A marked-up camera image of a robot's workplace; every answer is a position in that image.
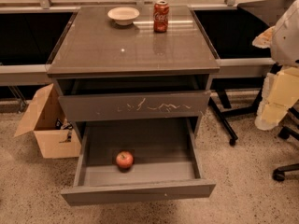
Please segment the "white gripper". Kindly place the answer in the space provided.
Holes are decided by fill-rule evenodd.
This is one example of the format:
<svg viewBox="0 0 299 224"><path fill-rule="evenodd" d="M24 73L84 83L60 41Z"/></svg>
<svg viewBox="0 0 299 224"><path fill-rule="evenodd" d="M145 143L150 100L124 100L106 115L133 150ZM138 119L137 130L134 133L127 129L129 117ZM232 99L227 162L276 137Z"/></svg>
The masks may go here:
<svg viewBox="0 0 299 224"><path fill-rule="evenodd" d="M276 26L256 36L252 45L271 48L272 59L281 64L297 66L299 62L299 0L295 0L281 16ZM276 74L268 73L262 89L262 100L257 110L255 126L272 130L299 100L299 69L287 67Z"/></svg>

